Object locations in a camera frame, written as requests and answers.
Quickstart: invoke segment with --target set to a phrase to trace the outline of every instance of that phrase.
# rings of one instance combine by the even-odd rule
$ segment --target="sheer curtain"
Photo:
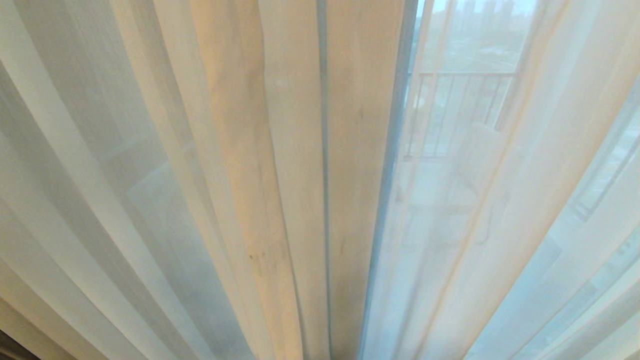
[[[0,0],[42,359],[640,349],[635,0]]]

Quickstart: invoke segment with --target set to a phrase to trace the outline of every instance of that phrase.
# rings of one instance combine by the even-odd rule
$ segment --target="sky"
[[[422,10],[424,9],[424,1],[425,0],[418,1],[418,13],[422,13]],[[482,11],[484,3],[487,1],[489,0],[476,0],[476,11],[477,12]],[[504,0],[497,0],[497,3],[498,3],[497,8],[500,8],[500,4],[503,1]],[[433,4],[433,11],[434,12],[443,11],[447,5],[447,2],[448,0],[435,0],[435,3]],[[462,8],[466,2],[467,0],[459,0],[458,8]],[[536,2],[537,0],[515,0],[515,8],[513,12],[514,13],[532,13],[536,6]]]

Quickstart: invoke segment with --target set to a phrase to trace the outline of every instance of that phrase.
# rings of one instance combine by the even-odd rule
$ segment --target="balcony railing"
[[[403,149],[405,158],[441,158],[449,154],[452,142],[465,124],[480,122],[496,130],[502,128],[500,114],[513,83],[512,72],[440,72],[435,81],[431,113],[426,104],[431,96],[431,72],[419,74],[419,87],[410,138]],[[424,147],[419,149],[419,121],[428,121]]]

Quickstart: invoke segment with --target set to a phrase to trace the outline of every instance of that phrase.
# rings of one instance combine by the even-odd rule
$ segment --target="high-rise building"
[[[476,30],[476,27],[474,26],[475,17],[476,17],[475,11],[476,11],[476,1],[468,0],[465,3],[465,7],[463,10],[462,25],[461,25],[461,30],[466,34],[470,34]]]
[[[482,10],[482,23],[480,30],[492,31],[495,28],[495,0],[488,0],[484,3]]]
[[[497,29],[501,31],[511,30],[511,18],[513,17],[514,7],[515,7],[514,0],[507,0],[501,4]]]

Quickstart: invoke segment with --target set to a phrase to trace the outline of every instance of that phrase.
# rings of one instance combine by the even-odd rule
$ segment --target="balcony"
[[[439,72],[435,75],[435,84],[432,84],[432,72],[419,74],[415,111],[408,124],[410,137],[402,149],[406,160],[416,156],[423,160],[447,156],[454,139],[471,123],[500,131],[502,108],[516,76],[514,72]],[[431,86],[436,96],[431,113],[427,114]],[[426,139],[420,150],[419,121],[425,118],[428,121]]]

